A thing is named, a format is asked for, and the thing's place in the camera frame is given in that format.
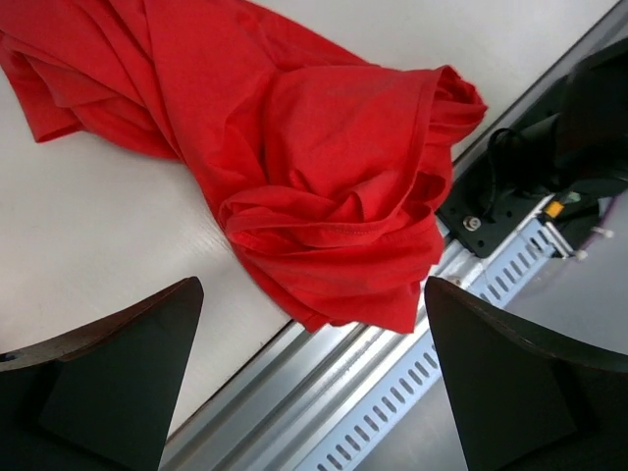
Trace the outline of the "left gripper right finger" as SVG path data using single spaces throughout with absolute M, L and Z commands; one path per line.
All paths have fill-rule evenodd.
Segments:
M 624 470 L 627 357 L 431 277 L 424 298 L 471 470 Z

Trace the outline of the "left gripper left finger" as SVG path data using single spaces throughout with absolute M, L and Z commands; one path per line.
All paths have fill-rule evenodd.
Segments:
M 202 310 L 190 277 L 1 355 L 4 470 L 156 470 Z

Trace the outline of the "red tank top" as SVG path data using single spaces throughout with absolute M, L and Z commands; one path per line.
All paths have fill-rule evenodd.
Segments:
M 486 112 L 453 68 L 384 68 L 247 1 L 5 1 L 1 66 L 36 141 L 185 163 L 307 330 L 414 329 L 451 149 Z

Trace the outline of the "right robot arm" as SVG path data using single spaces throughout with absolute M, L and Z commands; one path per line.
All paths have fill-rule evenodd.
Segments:
M 555 111 L 521 132 L 516 177 L 526 191 L 597 198 L 627 189 L 627 40 L 579 62 Z

